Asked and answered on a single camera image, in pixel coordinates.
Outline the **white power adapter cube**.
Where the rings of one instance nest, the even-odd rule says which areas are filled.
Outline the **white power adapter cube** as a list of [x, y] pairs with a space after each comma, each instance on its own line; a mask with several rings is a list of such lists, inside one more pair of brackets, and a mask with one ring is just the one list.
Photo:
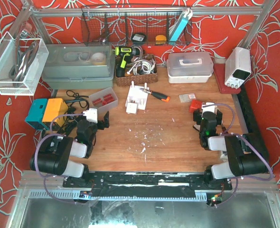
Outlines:
[[133, 102], [128, 102], [126, 105], [126, 113], [136, 114], [138, 111], [138, 104]]

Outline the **orange black screwdriver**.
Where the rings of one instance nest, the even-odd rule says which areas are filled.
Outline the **orange black screwdriver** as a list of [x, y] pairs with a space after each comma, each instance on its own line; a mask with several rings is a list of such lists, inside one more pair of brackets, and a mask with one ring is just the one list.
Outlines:
[[164, 102], [168, 102], [170, 100], [170, 97], [165, 95], [165, 94], [155, 92], [155, 91], [152, 91], [152, 90], [149, 90], [149, 89], [146, 89], [146, 88], [141, 88], [141, 90], [143, 92], [147, 93], [147, 94], [150, 94], [151, 96], [155, 97], [158, 100], [161, 100], [161, 101], [164, 101]]

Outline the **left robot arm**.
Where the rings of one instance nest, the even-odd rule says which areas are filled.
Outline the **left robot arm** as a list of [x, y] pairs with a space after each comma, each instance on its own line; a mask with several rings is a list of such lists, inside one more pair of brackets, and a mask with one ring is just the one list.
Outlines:
[[30, 159], [30, 169], [42, 178], [57, 175], [84, 179], [89, 172], [88, 166], [72, 161], [70, 157], [88, 159], [95, 146], [98, 130], [109, 128], [109, 112], [106, 112], [103, 120], [98, 120], [96, 111], [90, 108], [80, 115], [75, 138], [59, 133], [43, 137]]

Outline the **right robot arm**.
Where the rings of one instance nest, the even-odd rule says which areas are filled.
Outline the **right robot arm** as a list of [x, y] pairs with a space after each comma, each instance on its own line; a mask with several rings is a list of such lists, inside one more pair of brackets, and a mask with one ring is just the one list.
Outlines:
[[221, 134], [216, 132], [216, 127], [222, 123], [222, 113], [201, 111], [193, 112], [193, 128], [199, 132], [199, 142], [207, 151], [220, 151], [224, 153], [227, 161], [210, 165], [204, 172], [206, 184], [212, 184], [216, 180], [225, 180], [239, 177], [257, 179], [255, 174], [266, 173], [270, 177], [263, 179], [269, 181], [273, 178], [269, 165], [269, 154], [260, 138], [253, 133], [239, 135], [227, 133], [223, 129]]

